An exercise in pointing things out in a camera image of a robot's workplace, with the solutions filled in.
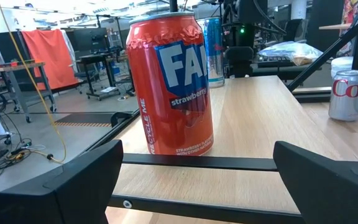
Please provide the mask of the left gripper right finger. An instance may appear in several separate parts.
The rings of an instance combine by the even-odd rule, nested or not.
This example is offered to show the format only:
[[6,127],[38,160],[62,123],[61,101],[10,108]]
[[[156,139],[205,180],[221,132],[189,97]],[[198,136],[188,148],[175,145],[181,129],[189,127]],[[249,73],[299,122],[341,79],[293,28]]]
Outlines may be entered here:
[[358,224],[358,161],[277,141],[273,159],[306,224]]

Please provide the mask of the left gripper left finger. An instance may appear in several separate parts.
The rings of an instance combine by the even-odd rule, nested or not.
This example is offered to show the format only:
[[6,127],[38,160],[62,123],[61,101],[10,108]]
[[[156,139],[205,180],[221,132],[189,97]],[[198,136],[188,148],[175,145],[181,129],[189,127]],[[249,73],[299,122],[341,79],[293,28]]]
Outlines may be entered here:
[[122,142],[113,140],[0,191],[0,224],[108,224],[123,155]]

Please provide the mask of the silver Diet Coke can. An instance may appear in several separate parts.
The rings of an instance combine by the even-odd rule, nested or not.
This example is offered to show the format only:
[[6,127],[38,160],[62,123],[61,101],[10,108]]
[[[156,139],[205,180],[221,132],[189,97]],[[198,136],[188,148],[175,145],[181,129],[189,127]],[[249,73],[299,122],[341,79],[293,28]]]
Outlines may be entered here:
[[339,71],[333,80],[329,117],[340,121],[357,121],[358,70]]

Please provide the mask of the red strawberry Fanta can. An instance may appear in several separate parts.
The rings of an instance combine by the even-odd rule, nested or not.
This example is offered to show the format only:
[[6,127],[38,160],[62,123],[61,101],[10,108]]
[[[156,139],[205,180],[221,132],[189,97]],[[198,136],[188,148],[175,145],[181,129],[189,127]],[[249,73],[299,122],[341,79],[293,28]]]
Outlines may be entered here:
[[126,53],[151,154],[201,156],[213,146],[206,48],[192,12],[130,22]]

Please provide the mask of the blue silver Red Bull can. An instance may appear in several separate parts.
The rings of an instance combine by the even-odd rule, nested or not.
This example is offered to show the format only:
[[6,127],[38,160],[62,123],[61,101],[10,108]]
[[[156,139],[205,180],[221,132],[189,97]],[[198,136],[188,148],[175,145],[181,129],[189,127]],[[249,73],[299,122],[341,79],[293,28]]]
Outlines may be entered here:
[[197,23],[203,31],[204,46],[206,47],[206,67],[210,88],[224,85],[223,38],[219,17],[198,19]]

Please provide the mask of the black hazard-striped floor mat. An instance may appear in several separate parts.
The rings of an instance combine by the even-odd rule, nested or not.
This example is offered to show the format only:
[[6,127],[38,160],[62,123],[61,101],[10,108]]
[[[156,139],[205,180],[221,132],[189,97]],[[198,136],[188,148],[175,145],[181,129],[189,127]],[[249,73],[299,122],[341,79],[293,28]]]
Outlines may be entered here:
[[111,114],[73,113],[55,121],[56,126],[112,127]]

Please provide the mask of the white round container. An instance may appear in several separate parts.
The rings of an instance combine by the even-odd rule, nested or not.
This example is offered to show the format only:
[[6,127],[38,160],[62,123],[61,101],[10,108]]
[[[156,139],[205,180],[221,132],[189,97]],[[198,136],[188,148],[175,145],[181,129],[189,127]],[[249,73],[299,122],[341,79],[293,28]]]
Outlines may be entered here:
[[351,70],[353,57],[338,57],[331,62],[331,77],[334,78],[337,72]]

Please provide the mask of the dark grey desk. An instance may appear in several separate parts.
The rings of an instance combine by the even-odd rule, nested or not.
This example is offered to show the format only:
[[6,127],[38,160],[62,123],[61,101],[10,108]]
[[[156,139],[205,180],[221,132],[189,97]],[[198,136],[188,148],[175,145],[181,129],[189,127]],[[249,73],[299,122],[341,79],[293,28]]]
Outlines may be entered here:
[[294,80],[300,73],[306,70],[309,65],[291,66],[291,67],[262,67],[259,68],[256,63],[251,65],[254,77],[276,75],[281,80]]

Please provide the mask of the grey wheeled workbench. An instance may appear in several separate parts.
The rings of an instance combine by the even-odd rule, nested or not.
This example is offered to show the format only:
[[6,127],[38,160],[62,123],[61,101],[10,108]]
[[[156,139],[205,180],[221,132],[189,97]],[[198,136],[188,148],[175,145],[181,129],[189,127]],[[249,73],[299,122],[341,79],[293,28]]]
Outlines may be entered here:
[[[11,100],[14,103],[14,111],[20,112],[23,111],[25,114],[25,119],[28,123],[30,123],[32,120],[30,118],[29,113],[29,106],[28,102],[35,101],[37,99],[44,100],[46,97],[49,98],[51,102],[51,106],[47,108],[47,112],[54,113],[57,110],[57,106],[55,104],[55,99],[53,97],[52,89],[50,88],[50,85],[48,83],[48,78],[46,76],[45,70],[44,70],[44,62],[30,62],[25,64],[17,64],[14,63],[8,63],[0,65],[0,78],[5,83],[5,88],[7,89],[7,93],[9,96],[7,97],[7,100]],[[43,83],[45,86],[45,90],[38,90],[33,92],[23,92],[20,89],[19,83],[14,75],[14,72],[26,70],[26,69],[38,69],[40,72],[40,76],[36,77],[30,73],[30,78],[32,78],[35,82],[35,86],[37,87],[38,83]]]

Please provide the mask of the orange cloth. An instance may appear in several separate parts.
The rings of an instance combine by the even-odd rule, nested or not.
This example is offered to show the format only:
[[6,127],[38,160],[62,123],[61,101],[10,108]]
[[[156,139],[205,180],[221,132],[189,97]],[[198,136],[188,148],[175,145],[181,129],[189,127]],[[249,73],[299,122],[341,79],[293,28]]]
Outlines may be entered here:
[[33,30],[21,32],[31,59],[44,62],[48,84],[52,90],[76,85],[72,60],[60,30]]

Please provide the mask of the backlit computer keyboard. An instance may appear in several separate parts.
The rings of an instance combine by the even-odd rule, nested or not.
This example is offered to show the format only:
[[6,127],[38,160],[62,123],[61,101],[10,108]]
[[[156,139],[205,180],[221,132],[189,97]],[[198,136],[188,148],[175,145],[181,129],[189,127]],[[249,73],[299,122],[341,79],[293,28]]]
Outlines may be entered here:
[[260,55],[257,61],[257,66],[260,68],[265,67],[291,67],[294,63],[289,57],[285,56],[263,56]]

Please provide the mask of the black desk with monitor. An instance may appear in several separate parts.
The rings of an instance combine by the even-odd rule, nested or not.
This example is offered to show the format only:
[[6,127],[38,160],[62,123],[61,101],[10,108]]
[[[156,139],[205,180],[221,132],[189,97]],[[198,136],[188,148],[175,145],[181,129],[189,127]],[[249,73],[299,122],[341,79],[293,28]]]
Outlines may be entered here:
[[118,62],[121,46],[110,44],[105,28],[74,30],[76,63],[85,76],[88,89],[83,93],[87,98],[101,101],[111,95],[120,94],[116,87],[114,64]]

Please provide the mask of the colourful banner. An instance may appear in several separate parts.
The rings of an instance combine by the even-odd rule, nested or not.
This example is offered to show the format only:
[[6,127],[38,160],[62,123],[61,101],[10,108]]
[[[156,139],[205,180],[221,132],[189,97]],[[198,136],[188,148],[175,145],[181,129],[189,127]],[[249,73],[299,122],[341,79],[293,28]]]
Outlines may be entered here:
[[[344,0],[342,24],[352,24],[358,15],[358,0]],[[338,52],[338,57],[353,56],[353,40],[349,41]]]

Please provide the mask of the wooden shelf with black frame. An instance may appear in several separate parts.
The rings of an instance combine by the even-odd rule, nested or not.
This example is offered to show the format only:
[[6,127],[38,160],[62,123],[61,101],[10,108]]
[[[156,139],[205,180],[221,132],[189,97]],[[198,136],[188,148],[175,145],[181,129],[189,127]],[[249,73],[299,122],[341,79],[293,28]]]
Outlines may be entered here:
[[[339,159],[322,130],[274,76],[228,79],[213,88],[210,156],[270,158],[286,141]],[[298,213],[276,172],[124,164],[115,193],[180,202]]]

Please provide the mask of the black aluminium table frame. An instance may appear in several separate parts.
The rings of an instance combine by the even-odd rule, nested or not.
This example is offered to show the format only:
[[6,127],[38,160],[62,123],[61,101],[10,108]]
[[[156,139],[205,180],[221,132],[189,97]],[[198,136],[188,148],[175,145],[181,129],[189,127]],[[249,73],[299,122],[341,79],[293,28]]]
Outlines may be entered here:
[[[331,57],[344,47],[348,42],[354,41],[353,53],[354,61],[352,63],[353,69],[358,69],[358,15],[354,19],[354,22],[350,25],[341,24],[341,29],[345,29],[346,32],[341,35],[335,43],[333,43],[323,54],[318,57],[313,63],[306,67],[298,76],[292,79],[292,82],[287,85],[288,90],[291,91],[293,96],[300,103],[322,103],[328,101],[328,92],[326,90],[307,90],[297,92],[296,89],[307,79],[312,73],[327,62]],[[91,151],[103,144],[111,141],[125,128],[135,121],[140,116],[139,110],[133,112],[116,112],[111,116],[112,130],[105,134],[102,138],[92,143],[85,151]]]

